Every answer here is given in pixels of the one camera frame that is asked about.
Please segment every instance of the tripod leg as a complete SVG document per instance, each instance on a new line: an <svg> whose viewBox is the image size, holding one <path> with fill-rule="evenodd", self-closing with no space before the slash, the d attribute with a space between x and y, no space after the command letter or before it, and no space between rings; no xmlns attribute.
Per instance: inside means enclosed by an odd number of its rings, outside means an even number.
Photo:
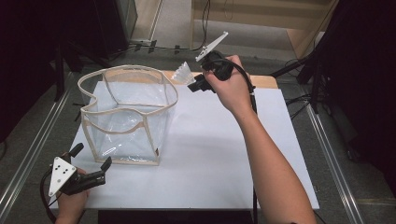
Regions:
<svg viewBox="0 0 396 224"><path fill-rule="evenodd" d="M311 54L308 54L307 56L298 60L297 62L291 63L290 65L277 70L276 72L270 74L269 76L274 77L274 78L280 77L283 74L288 73L289 71L294 70L294 69L300 67L301 65L308 63L310 58L311 58Z"/></svg>
<svg viewBox="0 0 396 224"><path fill-rule="evenodd" d="M72 72L81 72L84 64L78 57L78 53L71 49L67 42L62 42L62 55L64 56L64 60L69 66Z"/></svg>
<svg viewBox="0 0 396 224"><path fill-rule="evenodd" d="M60 45L56 47L55 53L56 96L54 101L57 102L64 94L64 58Z"/></svg>
<svg viewBox="0 0 396 224"><path fill-rule="evenodd" d="M104 68L110 68L112 67L111 64L103 61L101 58L99 58L98 56L94 55L93 53L85 50L82 46L79 46L77 44L68 42L68 45L75 51L77 51L78 53L87 56L89 59L93 60L94 62L98 63L99 65L101 65Z"/></svg>
<svg viewBox="0 0 396 224"><path fill-rule="evenodd" d="M320 61L318 61L317 70L313 74L313 76L314 76L314 83L312 84L311 100L309 103L311 104L312 109L315 111L315 114L317 114L320 79L323 78L322 65Z"/></svg>

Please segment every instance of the transparent bag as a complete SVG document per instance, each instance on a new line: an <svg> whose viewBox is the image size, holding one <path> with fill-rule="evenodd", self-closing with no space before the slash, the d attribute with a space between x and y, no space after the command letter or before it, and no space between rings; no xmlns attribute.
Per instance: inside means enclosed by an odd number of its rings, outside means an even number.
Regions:
<svg viewBox="0 0 396 224"><path fill-rule="evenodd" d="M96 161L158 165L178 95L162 71L124 65L78 81L81 124Z"/></svg>

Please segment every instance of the table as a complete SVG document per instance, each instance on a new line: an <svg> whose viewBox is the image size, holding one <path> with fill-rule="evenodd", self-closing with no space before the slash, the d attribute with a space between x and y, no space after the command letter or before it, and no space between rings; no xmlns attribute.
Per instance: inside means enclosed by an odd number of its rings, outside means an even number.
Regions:
<svg viewBox="0 0 396 224"><path fill-rule="evenodd" d="M318 200L287 111L273 77L252 77L264 127L300 177L314 209ZM231 113L211 91L177 85L179 99L159 166L113 164L106 184L93 188L86 207L117 210L249 210L253 185L243 135ZM99 170L81 128L72 160L88 173Z"/></svg>

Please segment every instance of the hand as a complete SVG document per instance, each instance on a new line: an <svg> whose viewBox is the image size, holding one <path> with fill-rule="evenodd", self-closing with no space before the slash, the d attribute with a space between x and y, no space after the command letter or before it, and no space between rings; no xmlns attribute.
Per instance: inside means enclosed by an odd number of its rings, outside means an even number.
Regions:
<svg viewBox="0 0 396 224"><path fill-rule="evenodd" d="M226 59L242 67L241 61L237 55L227 57ZM235 68L228 80L220 81L212 71L204 71L207 82L212 86L221 103L233 114L240 111L251 110L251 102L248 92L248 84L242 74Z"/></svg>
<svg viewBox="0 0 396 224"><path fill-rule="evenodd" d="M86 174L84 170L78 169L80 174ZM73 195L66 195L57 193L58 206L59 206L59 215L56 219L57 224L71 224L78 223L79 217L82 215L84 211L85 203L87 202L88 196L90 195L89 190L84 190L80 193Z"/></svg>

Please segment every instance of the person's right hand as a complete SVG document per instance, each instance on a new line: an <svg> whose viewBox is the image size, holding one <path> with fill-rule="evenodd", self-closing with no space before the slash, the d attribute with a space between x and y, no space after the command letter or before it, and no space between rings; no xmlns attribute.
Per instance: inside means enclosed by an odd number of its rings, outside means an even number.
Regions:
<svg viewBox="0 0 396 224"><path fill-rule="evenodd" d="M233 63L242 67L241 61L237 55L227 57ZM248 92L248 84L242 74L235 68L228 80L220 81L212 71L204 71L207 82L212 86L221 103L230 110L234 115L246 110L251 110L251 102Z"/></svg>

